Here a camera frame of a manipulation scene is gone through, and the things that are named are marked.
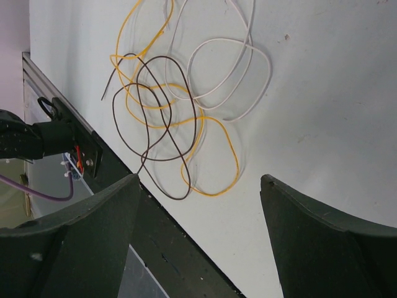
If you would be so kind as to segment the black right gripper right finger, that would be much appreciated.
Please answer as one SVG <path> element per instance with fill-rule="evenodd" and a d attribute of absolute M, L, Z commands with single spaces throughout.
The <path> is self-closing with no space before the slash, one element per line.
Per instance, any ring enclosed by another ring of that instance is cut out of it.
<path fill-rule="evenodd" d="M 261 204 L 284 297 L 396 297 L 396 228 L 261 178 Z"/>

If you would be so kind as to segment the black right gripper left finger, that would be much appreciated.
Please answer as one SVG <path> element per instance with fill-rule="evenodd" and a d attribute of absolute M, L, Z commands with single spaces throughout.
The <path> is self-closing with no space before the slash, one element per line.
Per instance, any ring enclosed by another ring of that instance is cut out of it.
<path fill-rule="evenodd" d="M 1 229 L 2 297 L 117 297 L 140 201 L 128 175 L 16 228 Z"/>

